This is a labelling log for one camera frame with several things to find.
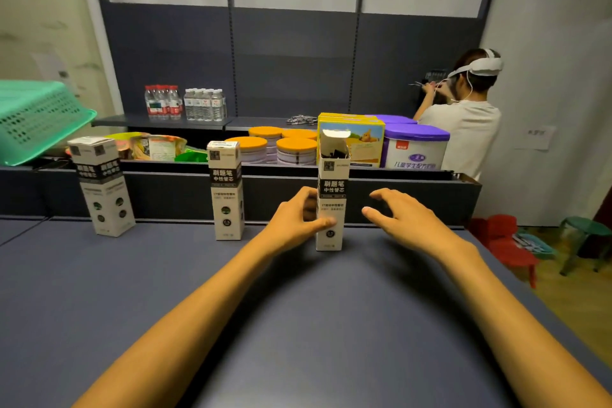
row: vr headset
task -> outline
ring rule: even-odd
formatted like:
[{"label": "vr headset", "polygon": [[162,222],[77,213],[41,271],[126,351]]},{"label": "vr headset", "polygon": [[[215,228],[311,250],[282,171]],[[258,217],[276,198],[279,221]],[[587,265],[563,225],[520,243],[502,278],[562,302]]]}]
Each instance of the vr headset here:
[{"label": "vr headset", "polygon": [[469,65],[462,66],[448,75],[447,79],[453,76],[468,71],[477,76],[497,76],[504,69],[504,62],[501,58],[496,58],[495,53],[490,48],[483,49],[486,52],[486,58],[474,60]]}]

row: yellow box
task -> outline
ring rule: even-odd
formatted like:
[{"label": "yellow box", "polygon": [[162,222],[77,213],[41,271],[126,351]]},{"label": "yellow box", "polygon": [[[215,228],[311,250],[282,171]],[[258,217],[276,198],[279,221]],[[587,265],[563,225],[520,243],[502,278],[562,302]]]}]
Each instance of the yellow box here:
[{"label": "yellow box", "polygon": [[322,129],[350,131],[351,135],[346,138],[346,144],[351,154],[351,165],[374,168],[380,166],[384,123],[378,118],[364,115],[350,116],[342,113],[321,113],[317,123],[317,136],[321,135]]}]

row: green stool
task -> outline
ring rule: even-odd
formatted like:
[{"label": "green stool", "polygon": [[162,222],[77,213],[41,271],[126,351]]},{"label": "green stool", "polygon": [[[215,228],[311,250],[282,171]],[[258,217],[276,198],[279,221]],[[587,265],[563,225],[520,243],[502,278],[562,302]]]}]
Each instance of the green stool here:
[{"label": "green stool", "polygon": [[578,229],[580,232],[583,233],[583,236],[580,239],[580,242],[578,242],[577,245],[572,249],[573,251],[570,253],[570,257],[567,259],[567,261],[565,261],[565,264],[563,265],[560,274],[562,276],[567,276],[567,273],[570,269],[572,269],[572,265],[575,262],[576,257],[578,256],[578,251],[580,250],[580,247],[582,247],[582,245],[591,235],[599,235],[601,237],[610,238],[610,242],[608,242],[606,247],[604,247],[604,249],[601,251],[599,258],[595,263],[595,268],[593,268],[593,271],[597,273],[599,271],[599,268],[604,265],[608,250],[610,248],[610,245],[612,244],[612,230],[610,230],[607,226],[604,226],[600,222],[592,221],[587,218],[581,218],[580,216],[568,216],[567,218],[565,218],[560,226],[561,232],[563,232],[566,225],[572,226],[574,229]]}]

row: red chair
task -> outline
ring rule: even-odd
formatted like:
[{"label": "red chair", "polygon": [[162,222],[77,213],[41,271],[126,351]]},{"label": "red chair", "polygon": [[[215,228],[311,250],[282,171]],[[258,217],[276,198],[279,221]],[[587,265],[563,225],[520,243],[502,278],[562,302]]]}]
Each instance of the red chair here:
[{"label": "red chair", "polygon": [[494,215],[489,219],[474,218],[468,230],[496,257],[502,265],[529,270],[529,285],[536,287],[536,265],[538,259],[523,248],[517,247],[512,234],[518,226],[510,215]]}]

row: purple lid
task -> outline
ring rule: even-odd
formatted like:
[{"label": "purple lid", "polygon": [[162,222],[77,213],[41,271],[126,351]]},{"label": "purple lid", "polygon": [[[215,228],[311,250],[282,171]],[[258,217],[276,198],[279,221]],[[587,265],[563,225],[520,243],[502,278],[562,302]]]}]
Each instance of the purple lid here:
[{"label": "purple lid", "polygon": [[386,125],[393,123],[403,123],[405,125],[415,125],[417,122],[411,118],[401,117],[399,115],[366,115],[368,117],[376,117]]},{"label": "purple lid", "polygon": [[384,130],[386,139],[401,139],[404,141],[447,141],[450,133],[435,126],[404,125],[395,123],[387,125]]}]

